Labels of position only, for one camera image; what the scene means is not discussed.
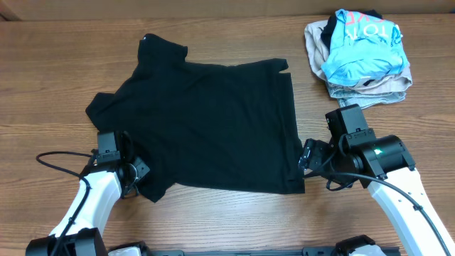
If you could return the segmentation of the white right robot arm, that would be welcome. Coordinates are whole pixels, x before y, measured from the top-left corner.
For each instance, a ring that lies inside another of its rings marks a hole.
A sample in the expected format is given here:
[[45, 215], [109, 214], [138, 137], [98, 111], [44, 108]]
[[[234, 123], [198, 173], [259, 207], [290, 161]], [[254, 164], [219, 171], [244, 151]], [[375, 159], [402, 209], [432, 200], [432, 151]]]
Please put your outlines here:
[[454, 241], [432, 206], [416, 163], [395, 135], [378, 138], [358, 105], [326, 114], [331, 140], [307, 139], [299, 168], [336, 190], [359, 181], [385, 212], [408, 255], [453, 255]]

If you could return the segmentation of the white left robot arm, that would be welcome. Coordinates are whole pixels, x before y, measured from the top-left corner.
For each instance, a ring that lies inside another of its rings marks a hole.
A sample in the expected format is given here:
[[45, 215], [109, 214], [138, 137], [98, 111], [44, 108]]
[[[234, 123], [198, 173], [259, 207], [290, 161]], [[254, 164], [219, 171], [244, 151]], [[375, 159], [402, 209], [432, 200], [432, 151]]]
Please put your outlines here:
[[49, 168], [79, 179], [78, 192], [60, 223], [44, 238], [29, 242], [26, 256], [150, 255], [144, 242], [133, 242], [107, 249], [102, 235], [115, 203], [129, 194], [139, 195], [137, 184], [150, 171], [135, 154], [132, 138], [127, 132], [100, 132], [97, 148], [81, 173], [76, 173], [42, 160], [54, 151], [41, 153], [36, 161]]

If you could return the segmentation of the black t-shirt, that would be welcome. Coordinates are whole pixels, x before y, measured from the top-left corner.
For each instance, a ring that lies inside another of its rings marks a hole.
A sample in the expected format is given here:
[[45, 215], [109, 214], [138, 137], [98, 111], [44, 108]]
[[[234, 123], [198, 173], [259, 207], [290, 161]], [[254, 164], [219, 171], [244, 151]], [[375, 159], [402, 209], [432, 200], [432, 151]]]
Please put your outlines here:
[[303, 193], [303, 146], [287, 62], [200, 64], [188, 62], [187, 53], [185, 46], [145, 35], [132, 76], [87, 106], [99, 131], [127, 132], [149, 167], [139, 192], [158, 201], [179, 183]]

